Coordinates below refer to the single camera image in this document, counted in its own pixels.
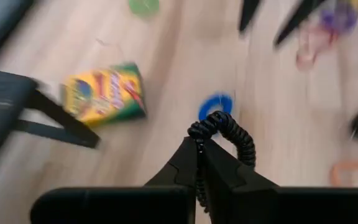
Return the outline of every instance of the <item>green object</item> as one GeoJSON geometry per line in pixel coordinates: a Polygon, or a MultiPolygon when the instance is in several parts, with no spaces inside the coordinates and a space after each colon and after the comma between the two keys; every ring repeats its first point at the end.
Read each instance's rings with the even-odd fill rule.
{"type": "Polygon", "coordinates": [[[131,11],[138,16],[152,16],[160,9],[158,0],[129,0],[128,3],[131,11]]]}

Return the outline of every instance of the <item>spiral cord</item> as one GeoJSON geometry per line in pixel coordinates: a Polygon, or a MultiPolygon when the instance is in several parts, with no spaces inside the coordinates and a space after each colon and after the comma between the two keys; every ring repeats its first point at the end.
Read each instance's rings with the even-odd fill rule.
{"type": "MultiPolygon", "coordinates": [[[[230,114],[215,111],[208,115],[205,120],[193,123],[187,130],[187,133],[195,140],[198,153],[201,154],[204,151],[204,141],[210,139],[217,131],[236,146],[238,160],[255,169],[256,151],[254,141],[248,132],[242,129],[230,114]]],[[[200,205],[204,208],[204,212],[208,213],[208,202],[205,192],[205,183],[201,175],[202,163],[200,160],[197,166],[196,197],[200,205]]]]}

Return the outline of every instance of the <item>wooden floor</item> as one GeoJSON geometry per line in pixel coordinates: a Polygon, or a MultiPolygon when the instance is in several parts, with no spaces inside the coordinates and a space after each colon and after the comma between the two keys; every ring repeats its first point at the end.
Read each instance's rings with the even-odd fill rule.
{"type": "MultiPolygon", "coordinates": [[[[160,0],[147,20],[134,16],[127,0],[39,1],[0,53],[0,70],[40,80],[57,99],[68,75],[133,61],[149,114],[98,128],[97,150],[14,133],[0,153],[0,223],[28,223],[32,202],[56,187],[144,184],[217,92],[233,97],[233,117],[254,138],[260,174],[280,185],[329,186],[335,162],[358,159],[347,129],[358,112],[358,26],[300,72],[296,36],[272,47],[295,2],[264,1],[240,38],[241,0],[160,0]]],[[[200,211],[197,220],[208,222],[200,211]]]]}

